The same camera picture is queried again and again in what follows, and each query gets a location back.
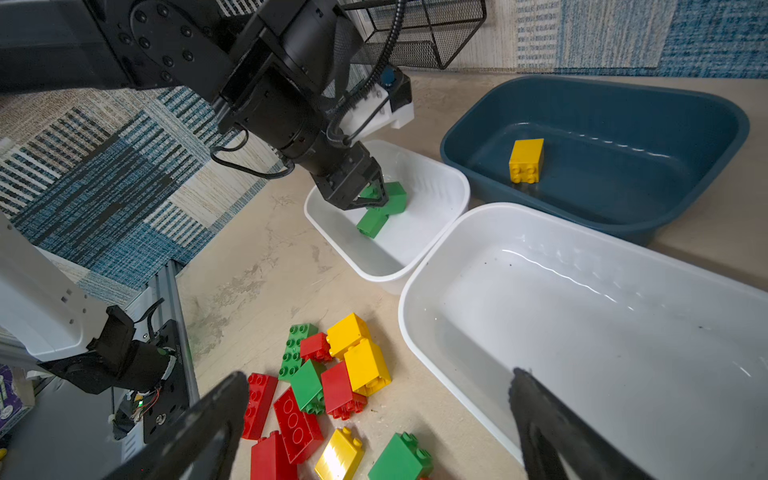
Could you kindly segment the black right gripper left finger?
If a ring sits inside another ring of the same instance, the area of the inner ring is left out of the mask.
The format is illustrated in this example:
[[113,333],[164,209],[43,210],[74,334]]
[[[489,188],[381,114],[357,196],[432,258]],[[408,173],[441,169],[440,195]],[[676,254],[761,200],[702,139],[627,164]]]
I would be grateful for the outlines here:
[[248,404],[246,375],[235,371],[169,430],[107,475],[109,479],[228,479]]

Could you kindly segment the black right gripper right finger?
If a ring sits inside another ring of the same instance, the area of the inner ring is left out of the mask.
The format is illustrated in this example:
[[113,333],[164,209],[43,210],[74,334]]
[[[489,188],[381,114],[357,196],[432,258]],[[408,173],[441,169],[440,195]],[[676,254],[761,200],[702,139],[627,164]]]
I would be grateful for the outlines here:
[[650,477],[524,369],[513,370],[509,404],[530,479]]

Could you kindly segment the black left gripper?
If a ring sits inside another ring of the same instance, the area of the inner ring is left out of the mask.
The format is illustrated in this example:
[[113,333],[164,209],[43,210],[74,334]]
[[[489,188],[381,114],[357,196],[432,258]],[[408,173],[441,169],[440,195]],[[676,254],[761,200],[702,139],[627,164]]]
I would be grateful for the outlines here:
[[343,151],[329,173],[312,178],[323,199],[340,210],[384,206],[381,167],[362,143]]

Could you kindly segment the long red lego brick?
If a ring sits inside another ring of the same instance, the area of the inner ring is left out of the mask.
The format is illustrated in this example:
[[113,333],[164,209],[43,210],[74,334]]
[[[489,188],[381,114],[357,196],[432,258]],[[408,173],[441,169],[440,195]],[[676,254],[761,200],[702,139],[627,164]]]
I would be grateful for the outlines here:
[[244,414],[242,438],[259,440],[272,405],[278,379],[274,376],[252,373],[247,378],[248,405]]

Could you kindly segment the small red lego brick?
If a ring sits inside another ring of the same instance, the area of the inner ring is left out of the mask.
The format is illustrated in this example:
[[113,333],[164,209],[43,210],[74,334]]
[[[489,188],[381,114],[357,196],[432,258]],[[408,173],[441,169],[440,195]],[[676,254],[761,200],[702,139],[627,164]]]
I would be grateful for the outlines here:
[[303,361],[331,362],[334,357],[330,353],[327,335],[319,332],[302,340],[300,343],[300,356]]

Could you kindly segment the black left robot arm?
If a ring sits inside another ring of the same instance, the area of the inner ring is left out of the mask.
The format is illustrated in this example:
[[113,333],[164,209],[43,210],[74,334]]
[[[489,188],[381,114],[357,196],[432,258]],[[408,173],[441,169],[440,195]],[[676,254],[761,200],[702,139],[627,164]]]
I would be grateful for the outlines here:
[[406,5],[393,8],[372,70],[351,85],[363,41],[335,1],[266,1],[233,16],[214,1],[5,1],[1,90],[184,86],[212,106],[221,133],[258,137],[286,173],[306,169],[326,202],[383,207],[379,164],[341,124],[385,73],[385,103],[411,100],[408,77],[390,62]]

